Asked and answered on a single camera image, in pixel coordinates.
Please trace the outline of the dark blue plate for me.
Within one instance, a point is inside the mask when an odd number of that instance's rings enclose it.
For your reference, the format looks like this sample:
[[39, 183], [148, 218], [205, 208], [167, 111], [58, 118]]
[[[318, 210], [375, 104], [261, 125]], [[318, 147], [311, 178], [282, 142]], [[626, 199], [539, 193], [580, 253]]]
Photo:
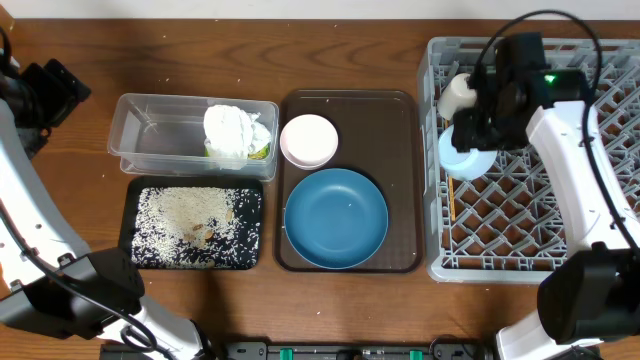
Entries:
[[343, 168], [305, 177], [284, 207], [284, 230], [293, 249], [328, 270], [355, 268], [369, 260], [384, 243], [389, 222], [378, 186]]

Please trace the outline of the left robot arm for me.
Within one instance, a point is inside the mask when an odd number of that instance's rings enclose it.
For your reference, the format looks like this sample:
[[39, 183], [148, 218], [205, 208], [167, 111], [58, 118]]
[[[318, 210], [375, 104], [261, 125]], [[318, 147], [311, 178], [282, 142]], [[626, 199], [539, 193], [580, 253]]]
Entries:
[[2, 324], [67, 339], [120, 343], [120, 356], [214, 359], [192, 320], [146, 296], [119, 248], [92, 251], [59, 212], [31, 160], [90, 90], [57, 60], [20, 72], [1, 55]]

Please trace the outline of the light blue bowl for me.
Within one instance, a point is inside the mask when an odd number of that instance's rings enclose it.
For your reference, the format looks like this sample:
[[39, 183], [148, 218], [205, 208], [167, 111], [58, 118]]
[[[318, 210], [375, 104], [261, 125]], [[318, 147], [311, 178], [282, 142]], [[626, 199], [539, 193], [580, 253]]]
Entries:
[[472, 181], [487, 173], [494, 165], [497, 151], [459, 152], [452, 144], [454, 126], [449, 126], [438, 140], [439, 163], [446, 173], [459, 181]]

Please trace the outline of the green yellow snack wrapper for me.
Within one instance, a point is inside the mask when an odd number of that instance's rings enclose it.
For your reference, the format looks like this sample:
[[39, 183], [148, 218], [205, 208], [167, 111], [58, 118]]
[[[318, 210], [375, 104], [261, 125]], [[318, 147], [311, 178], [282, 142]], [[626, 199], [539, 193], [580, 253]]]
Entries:
[[[205, 155], [208, 157], [212, 157], [213, 156], [213, 147], [209, 144], [206, 143], [205, 144]], [[261, 150], [254, 152], [254, 153], [250, 153], [247, 158], [251, 159], [251, 160], [263, 160], [265, 159], [270, 153], [270, 145], [267, 144], [265, 145]]]

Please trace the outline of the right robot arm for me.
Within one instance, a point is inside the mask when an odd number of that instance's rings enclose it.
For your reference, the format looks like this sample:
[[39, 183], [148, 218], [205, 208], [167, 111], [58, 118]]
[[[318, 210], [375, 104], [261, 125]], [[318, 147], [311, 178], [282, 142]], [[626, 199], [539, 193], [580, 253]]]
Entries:
[[596, 77], [553, 70], [537, 33], [495, 35], [496, 69], [477, 62], [475, 103], [453, 117], [460, 151], [532, 146], [561, 213], [564, 264], [539, 285], [536, 309], [496, 333], [497, 359], [551, 359], [639, 332], [639, 222], [602, 143]]

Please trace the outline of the white napkin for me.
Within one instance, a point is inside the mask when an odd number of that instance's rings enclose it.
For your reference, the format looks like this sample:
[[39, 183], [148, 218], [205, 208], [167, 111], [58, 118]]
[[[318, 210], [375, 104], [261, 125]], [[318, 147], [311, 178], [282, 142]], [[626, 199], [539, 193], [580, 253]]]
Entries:
[[214, 105], [203, 119], [204, 146], [213, 147], [211, 157], [221, 169], [239, 170], [251, 159], [250, 153], [271, 147], [270, 130], [259, 122], [260, 113], [250, 113], [237, 106]]

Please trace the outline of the cream cup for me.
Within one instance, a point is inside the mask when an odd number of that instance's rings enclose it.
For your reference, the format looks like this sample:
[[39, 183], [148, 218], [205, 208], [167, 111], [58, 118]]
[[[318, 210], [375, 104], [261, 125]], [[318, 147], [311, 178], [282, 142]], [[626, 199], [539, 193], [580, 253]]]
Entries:
[[477, 92], [469, 87], [470, 77], [469, 73], [458, 74], [444, 89], [437, 104], [437, 111], [442, 118], [452, 120], [460, 109], [474, 106]]

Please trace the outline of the pink bowl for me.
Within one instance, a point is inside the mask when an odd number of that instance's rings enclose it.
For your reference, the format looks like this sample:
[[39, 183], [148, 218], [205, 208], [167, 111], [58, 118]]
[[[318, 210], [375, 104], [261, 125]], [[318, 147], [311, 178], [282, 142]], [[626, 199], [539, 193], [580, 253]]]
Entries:
[[339, 136], [326, 118], [303, 114], [289, 120], [280, 135], [280, 150], [294, 166], [315, 170], [325, 165], [337, 152]]

